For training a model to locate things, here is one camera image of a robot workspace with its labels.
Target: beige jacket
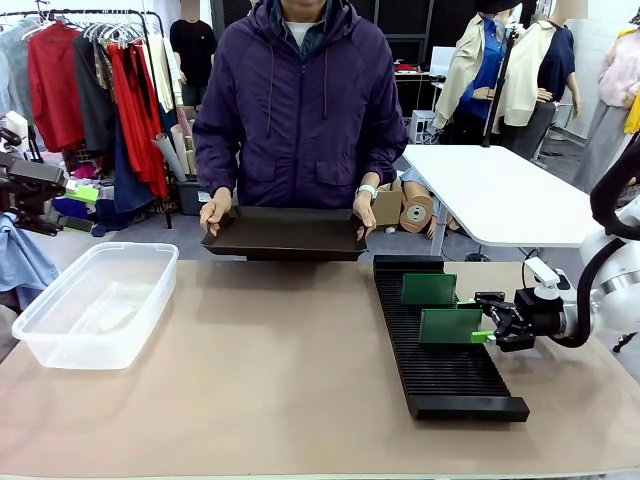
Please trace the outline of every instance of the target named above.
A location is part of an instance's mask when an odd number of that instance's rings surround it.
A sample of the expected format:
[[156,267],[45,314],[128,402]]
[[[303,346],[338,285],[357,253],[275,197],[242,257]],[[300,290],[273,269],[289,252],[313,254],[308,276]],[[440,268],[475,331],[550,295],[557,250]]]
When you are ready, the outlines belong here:
[[514,127],[529,124],[538,99],[538,73],[555,33],[556,27],[543,20],[531,25],[513,47],[493,133],[500,133],[500,119]]
[[484,57],[484,43],[484,21],[480,15],[476,15],[453,52],[447,81],[436,105],[436,119],[433,122],[436,128],[445,127],[458,108],[462,95],[478,76]]

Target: brown table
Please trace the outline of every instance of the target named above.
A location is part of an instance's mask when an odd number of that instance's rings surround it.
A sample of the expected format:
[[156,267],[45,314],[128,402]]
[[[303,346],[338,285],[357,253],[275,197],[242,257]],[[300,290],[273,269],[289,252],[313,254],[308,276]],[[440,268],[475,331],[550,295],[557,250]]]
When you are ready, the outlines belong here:
[[[495,352],[526,424],[409,416],[370,266],[180,262],[137,363],[0,365],[0,474],[565,476],[640,468],[640,387],[596,340]],[[450,264],[458,293],[519,286],[516,264]]]

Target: purple jacket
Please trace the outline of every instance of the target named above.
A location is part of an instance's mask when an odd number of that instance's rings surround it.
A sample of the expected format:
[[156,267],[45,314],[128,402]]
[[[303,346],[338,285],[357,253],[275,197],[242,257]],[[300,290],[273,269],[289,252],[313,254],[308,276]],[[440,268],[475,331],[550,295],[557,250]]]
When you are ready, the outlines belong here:
[[[242,205],[351,208],[368,172],[395,179],[407,143],[382,32],[347,0],[306,62],[274,32],[273,2],[222,37],[194,126],[198,177]],[[240,149],[240,163],[236,153]]]

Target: black hat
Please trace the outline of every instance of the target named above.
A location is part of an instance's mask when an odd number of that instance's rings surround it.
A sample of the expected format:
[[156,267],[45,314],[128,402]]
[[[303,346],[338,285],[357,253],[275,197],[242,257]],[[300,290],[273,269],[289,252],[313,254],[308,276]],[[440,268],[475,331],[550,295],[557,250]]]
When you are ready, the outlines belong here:
[[638,14],[635,17],[633,17],[633,19],[629,23],[633,23],[634,25],[640,25],[640,9],[638,9]]
[[522,0],[476,0],[476,11],[495,15],[510,8],[515,8]]

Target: wristwatch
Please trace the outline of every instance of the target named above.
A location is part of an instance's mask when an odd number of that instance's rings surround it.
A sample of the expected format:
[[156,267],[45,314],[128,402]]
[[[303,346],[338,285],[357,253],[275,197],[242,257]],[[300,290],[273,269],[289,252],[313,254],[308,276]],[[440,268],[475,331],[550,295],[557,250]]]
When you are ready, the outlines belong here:
[[371,185],[361,185],[358,190],[356,190],[356,198],[362,192],[369,192],[371,194],[371,201],[375,200],[378,196],[378,189],[373,188]]

